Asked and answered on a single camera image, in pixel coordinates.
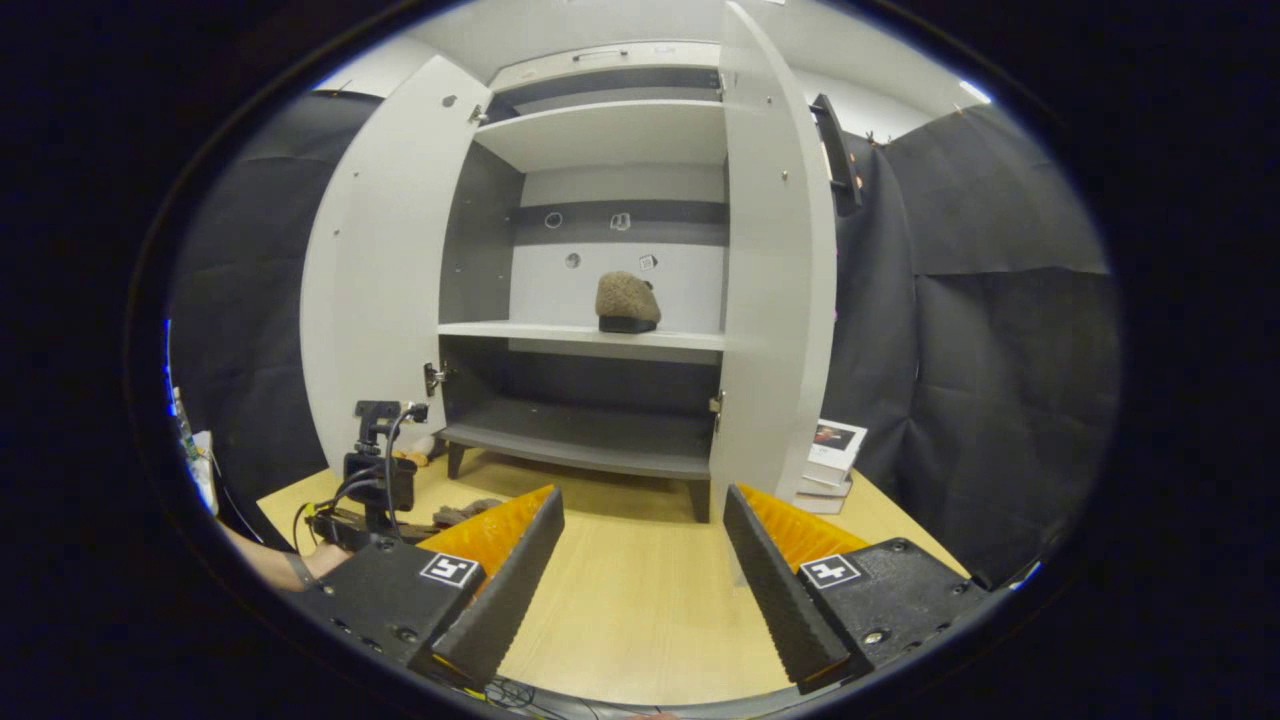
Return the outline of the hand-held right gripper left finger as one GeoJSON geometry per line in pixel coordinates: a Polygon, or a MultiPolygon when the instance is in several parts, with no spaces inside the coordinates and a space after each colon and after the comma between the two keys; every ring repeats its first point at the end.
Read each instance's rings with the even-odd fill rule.
{"type": "Polygon", "coordinates": [[[376,538],[300,594],[302,611],[360,652],[480,691],[515,642],[564,529],[544,486],[419,543],[376,538]]]}

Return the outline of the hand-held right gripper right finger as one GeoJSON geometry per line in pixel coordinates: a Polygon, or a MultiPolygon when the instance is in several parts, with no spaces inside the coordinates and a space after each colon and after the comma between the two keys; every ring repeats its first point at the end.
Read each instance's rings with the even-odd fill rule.
{"type": "Polygon", "coordinates": [[[869,543],[748,486],[723,524],[788,679],[804,694],[941,642],[989,597],[916,542],[869,543]]]}

